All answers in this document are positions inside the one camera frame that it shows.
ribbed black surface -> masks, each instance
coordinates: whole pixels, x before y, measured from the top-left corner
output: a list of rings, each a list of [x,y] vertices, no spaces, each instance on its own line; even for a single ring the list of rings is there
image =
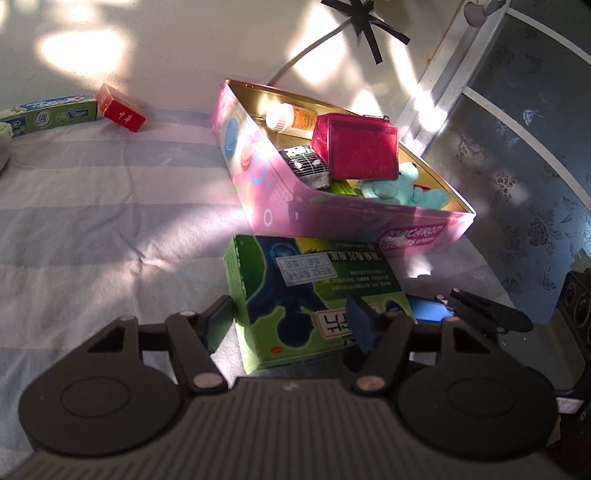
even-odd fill
[[[465,462],[423,446],[381,400],[334,381],[240,379],[194,400],[158,441],[103,460],[38,453],[8,480],[568,478],[541,455]]]

toothpaste box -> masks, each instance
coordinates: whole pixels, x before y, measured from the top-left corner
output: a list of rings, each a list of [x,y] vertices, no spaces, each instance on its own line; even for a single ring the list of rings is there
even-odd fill
[[[12,126],[13,136],[96,120],[93,95],[77,95],[26,103],[0,111],[0,122]]]

white wall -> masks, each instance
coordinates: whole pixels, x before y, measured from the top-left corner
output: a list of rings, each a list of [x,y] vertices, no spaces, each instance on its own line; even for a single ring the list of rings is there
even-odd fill
[[[376,66],[348,27],[277,86],[396,118],[459,4],[376,0],[408,47],[374,27]],[[320,0],[0,0],[0,109],[107,81],[141,105],[209,111],[224,78],[265,83],[344,19]]]

stuffed animal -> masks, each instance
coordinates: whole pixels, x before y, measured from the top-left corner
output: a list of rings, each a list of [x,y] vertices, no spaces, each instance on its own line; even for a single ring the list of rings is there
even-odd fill
[[[415,187],[418,168],[413,163],[401,163],[398,171],[396,180],[362,180],[361,193],[365,198],[379,202],[434,210],[441,210],[449,203],[450,196],[443,189],[423,190]]]

black ribbon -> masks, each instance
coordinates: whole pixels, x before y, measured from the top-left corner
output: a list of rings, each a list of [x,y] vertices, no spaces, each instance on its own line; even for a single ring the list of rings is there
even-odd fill
[[[375,39],[374,32],[371,29],[372,25],[381,28],[388,32],[393,37],[399,39],[405,45],[408,45],[410,38],[406,35],[401,34],[399,31],[394,30],[387,23],[382,22],[379,18],[375,18],[370,15],[370,12],[374,9],[374,0],[366,0],[361,3],[361,0],[350,0],[351,4],[346,4],[340,0],[322,0],[321,3],[327,7],[338,10],[343,15],[351,18],[351,24],[357,35],[357,39],[362,33],[365,34],[365,38],[368,41],[371,53],[374,54],[374,60],[376,65],[382,63],[382,54],[379,52],[378,42]]]

